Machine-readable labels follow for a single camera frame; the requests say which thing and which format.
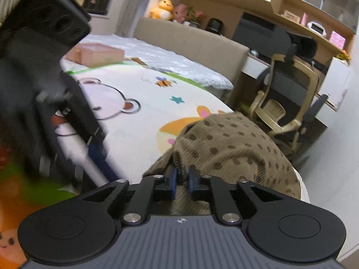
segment beige headboard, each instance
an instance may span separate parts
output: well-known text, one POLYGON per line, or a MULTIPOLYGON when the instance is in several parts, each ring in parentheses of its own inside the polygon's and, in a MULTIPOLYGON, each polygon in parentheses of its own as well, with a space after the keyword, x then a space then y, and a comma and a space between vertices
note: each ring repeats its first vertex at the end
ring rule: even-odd
POLYGON ((134 37, 198 62, 232 84, 237 82, 249 52, 248 47, 208 31, 145 17, 139 20, 134 37))

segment stuffed animal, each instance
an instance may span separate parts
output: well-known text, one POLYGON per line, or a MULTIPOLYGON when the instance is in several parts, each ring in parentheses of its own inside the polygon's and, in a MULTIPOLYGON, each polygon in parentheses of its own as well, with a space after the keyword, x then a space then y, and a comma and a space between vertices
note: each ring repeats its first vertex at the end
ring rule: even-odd
POLYGON ((158 4, 158 8, 152 9, 150 17, 154 19, 171 20, 173 4, 171 0, 161 0, 158 4))
POLYGON ((183 23, 187 16, 187 6, 185 4, 177 5, 173 11, 173 21, 177 23, 183 23))

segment potted plant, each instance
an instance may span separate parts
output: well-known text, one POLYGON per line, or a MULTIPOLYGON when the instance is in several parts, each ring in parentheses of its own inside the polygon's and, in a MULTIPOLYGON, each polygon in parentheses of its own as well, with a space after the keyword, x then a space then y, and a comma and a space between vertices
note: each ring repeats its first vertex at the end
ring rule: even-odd
POLYGON ((189 22, 190 26, 199 28, 202 21, 206 18, 206 15, 202 11, 195 11, 195 9, 190 7, 187 11, 186 21, 189 22))

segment clothing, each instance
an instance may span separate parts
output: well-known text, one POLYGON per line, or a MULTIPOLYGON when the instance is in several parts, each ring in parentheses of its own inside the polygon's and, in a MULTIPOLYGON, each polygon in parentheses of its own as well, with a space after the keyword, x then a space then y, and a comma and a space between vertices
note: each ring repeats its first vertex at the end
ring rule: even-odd
MULTIPOLYGON (((184 182, 190 165, 201 175, 221 177, 228 183, 239 178, 300 199, 301 188, 295 171, 276 144, 241 113, 213 114, 186 126, 171 149, 144 174, 165 174, 171 163, 184 182)), ((207 203, 192 202, 184 187, 167 205, 171 214, 208 214, 207 203)))

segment green border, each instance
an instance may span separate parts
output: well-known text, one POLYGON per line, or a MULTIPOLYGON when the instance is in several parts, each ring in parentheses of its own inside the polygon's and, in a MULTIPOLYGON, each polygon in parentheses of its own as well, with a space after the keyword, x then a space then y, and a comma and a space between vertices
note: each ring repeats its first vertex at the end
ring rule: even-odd
MULTIPOLYGON (((102 66, 100 66, 100 67, 88 68, 88 69, 84 69, 84 70, 80 70, 80 71, 76 71, 76 72, 73 72, 73 71, 70 70, 70 71, 67 71, 67 73, 68 73, 68 74, 71 74, 71 75, 75 75, 75 74, 84 73, 84 72, 86 72, 86 71, 91 71, 91 70, 95 70, 95 69, 105 68, 105 67, 112 66, 112 65, 134 65, 134 66, 136 66, 136 67, 137 67, 137 66, 140 66, 140 67, 144 67, 144 68, 146 69, 145 66, 140 65, 140 64, 139 64, 139 65, 135 65, 135 64, 116 63, 116 64, 109 64, 109 65, 102 65, 102 66)), ((200 89, 202 89, 202 90, 207 91, 207 90, 205 89, 205 87, 202 87, 200 84, 196 83, 194 80, 191 80, 191 79, 188 79, 188 78, 184 78, 184 77, 182 77, 182 76, 180 76, 180 75, 177 75, 177 74, 175 74, 175 73, 166 73, 166 75, 171 76, 171 77, 173 77, 173 78, 175 78, 175 79, 184 81, 184 82, 186 82, 186 83, 188 83, 188 84, 191 84, 191 85, 196 86, 196 87, 198 87, 198 88, 200 88, 200 89)))

